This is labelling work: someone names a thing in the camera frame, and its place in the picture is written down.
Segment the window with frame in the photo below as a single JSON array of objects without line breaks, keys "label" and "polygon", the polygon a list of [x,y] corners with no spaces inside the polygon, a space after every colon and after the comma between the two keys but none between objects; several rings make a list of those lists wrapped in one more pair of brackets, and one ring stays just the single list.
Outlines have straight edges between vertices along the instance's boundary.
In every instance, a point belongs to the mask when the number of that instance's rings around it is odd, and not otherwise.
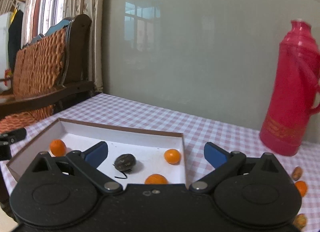
[{"label": "window with frame", "polygon": [[36,0],[33,19],[33,36],[45,34],[49,28],[63,20],[65,0]]}]

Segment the orange woven sofa cushion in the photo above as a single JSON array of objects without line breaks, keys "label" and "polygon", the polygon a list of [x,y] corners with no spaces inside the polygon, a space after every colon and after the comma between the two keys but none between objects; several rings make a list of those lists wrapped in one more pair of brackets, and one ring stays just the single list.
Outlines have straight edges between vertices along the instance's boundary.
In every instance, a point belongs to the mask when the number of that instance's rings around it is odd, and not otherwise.
[{"label": "orange woven sofa cushion", "polygon": [[[1,98],[22,99],[40,95],[57,85],[65,63],[66,28],[46,36],[18,51],[16,55],[11,91],[1,93]],[[8,114],[1,118],[1,133],[32,125],[54,112],[54,106]]]}]

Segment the dark wooden sofa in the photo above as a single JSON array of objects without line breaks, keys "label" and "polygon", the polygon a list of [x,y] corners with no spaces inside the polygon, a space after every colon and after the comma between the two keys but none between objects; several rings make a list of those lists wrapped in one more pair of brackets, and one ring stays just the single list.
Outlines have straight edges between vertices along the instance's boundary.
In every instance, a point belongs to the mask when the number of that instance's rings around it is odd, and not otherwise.
[{"label": "dark wooden sofa", "polygon": [[93,90],[86,69],[91,23],[86,14],[66,18],[18,51],[12,93],[1,96],[1,118]]}]

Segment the pink checkered tablecloth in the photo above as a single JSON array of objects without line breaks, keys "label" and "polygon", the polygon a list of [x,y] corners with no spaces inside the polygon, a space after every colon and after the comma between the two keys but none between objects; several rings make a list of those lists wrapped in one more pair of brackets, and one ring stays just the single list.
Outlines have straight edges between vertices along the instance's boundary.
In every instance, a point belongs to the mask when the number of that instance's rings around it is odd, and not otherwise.
[{"label": "pink checkered tablecloth", "polygon": [[[206,142],[213,142],[227,151],[241,151],[250,157],[260,156],[268,150],[260,141],[257,130],[99,94],[27,127],[26,139],[11,146],[12,155],[57,118],[182,133],[189,181],[212,170],[203,156]],[[308,185],[300,210],[308,219],[304,230],[319,231],[319,144],[303,142],[295,156],[277,155],[277,159],[288,173],[297,166],[303,169],[302,179]]]}]

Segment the small orange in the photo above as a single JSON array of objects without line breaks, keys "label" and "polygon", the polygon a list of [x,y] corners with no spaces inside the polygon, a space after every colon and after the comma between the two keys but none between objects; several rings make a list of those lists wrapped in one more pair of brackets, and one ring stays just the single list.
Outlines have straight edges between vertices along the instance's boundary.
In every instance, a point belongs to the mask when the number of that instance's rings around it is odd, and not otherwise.
[{"label": "small orange", "polygon": [[178,150],[176,149],[168,149],[164,153],[164,159],[169,163],[169,164],[178,164],[181,160],[181,154]]},{"label": "small orange", "polygon": [[67,147],[62,140],[55,139],[50,143],[50,151],[54,156],[61,157],[66,154]]},{"label": "small orange", "polygon": [[168,184],[168,180],[163,175],[154,173],[146,178],[144,184]]},{"label": "small orange", "polygon": [[304,197],[308,192],[308,185],[304,181],[296,181],[295,186],[298,189],[301,197]]}]

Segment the beige curtain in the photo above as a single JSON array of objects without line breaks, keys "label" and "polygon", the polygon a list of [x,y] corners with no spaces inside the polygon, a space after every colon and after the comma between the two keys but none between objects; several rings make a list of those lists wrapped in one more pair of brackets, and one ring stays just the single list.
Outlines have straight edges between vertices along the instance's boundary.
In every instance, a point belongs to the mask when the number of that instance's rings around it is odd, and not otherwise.
[{"label": "beige curtain", "polygon": [[104,0],[65,0],[63,16],[71,18],[67,31],[66,82],[89,81],[103,90],[102,26]]}]

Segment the white shallow cardboard box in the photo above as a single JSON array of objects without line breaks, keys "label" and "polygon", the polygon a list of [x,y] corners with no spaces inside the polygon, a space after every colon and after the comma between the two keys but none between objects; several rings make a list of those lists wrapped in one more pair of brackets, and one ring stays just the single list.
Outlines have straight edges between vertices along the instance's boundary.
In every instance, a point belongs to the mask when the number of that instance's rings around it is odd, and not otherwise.
[{"label": "white shallow cardboard box", "polygon": [[[89,164],[122,186],[143,184],[153,174],[164,176],[170,184],[189,184],[181,133],[62,118],[46,127],[9,160],[7,167],[16,181],[38,153],[51,152],[50,144],[54,140],[63,141],[67,152],[81,151]],[[136,159],[132,171],[126,175],[114,167],[115,160],[125,154]]]}]

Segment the black hanging coat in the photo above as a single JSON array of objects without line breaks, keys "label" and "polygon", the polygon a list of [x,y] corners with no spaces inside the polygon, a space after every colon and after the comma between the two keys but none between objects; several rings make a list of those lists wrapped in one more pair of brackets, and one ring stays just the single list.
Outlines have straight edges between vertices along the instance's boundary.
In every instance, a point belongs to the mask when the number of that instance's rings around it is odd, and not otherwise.
[{"label": "black hanging coat", "polygon": [[21,48],[22,21],[23,12],[18,10],[8,30],[8,56],[9,66],[12,73],[14,72],[15,68],[17,52]]}]

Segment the red thermos flask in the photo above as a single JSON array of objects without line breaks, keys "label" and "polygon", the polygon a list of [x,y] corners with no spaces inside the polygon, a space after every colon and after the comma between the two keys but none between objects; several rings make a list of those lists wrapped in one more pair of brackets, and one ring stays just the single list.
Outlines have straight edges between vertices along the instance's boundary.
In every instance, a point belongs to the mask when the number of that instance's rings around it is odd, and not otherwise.
[{"label": "red thermos flask", "polygon": [[293,20],[279,44],[273,93],[260,131],[263,144],[272,151],[293,156],[298,152],[319,93],[319,48],[311,25]]}]

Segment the small orange in box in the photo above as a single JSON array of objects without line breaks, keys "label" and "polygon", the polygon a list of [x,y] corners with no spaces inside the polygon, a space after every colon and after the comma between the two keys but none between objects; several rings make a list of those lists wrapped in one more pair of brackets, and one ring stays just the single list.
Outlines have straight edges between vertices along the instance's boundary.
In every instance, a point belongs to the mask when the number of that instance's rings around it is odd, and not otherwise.
[{"label": "small orange in box", "polygon": [[62,140],[55,139],[50,143],[50,151],[54,156],[61,157],[66,154],[67,147]]},{"label": "small orange in box", "polygon": [[146,178],[144,184],[168,184],[168,180],[163,175],[154,173]]},{"label": "small orange in box", "polygon": [[164,159],[169,163],[169,164],[178,164],[181,160],[181,154],[178,150],[176,149],[168,149],[164,153]]}]

